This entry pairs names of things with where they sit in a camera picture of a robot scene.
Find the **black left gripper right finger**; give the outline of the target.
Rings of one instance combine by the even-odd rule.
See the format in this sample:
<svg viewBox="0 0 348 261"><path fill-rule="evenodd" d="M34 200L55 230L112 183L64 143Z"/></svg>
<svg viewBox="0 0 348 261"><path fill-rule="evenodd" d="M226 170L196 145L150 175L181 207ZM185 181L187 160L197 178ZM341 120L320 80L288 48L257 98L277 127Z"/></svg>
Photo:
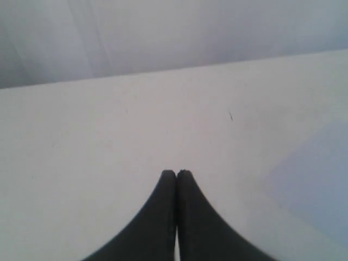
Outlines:
<svg viewBox="0 0 348 261"><path fill-rule="evenodd" d="M189 170L176 181L180 260L268 260L214 210Z"/></svg>

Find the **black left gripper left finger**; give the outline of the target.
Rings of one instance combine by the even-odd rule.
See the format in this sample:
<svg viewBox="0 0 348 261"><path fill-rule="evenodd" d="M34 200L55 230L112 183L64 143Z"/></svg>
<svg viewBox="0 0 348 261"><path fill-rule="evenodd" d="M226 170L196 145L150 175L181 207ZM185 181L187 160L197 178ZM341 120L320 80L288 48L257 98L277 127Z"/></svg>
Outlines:
<svg viewBox="0 0 348 261"><path fill-rule="evenodd" d="M115 237L85 260L174 260L176 175L164 170L150 197Z"/></svg>

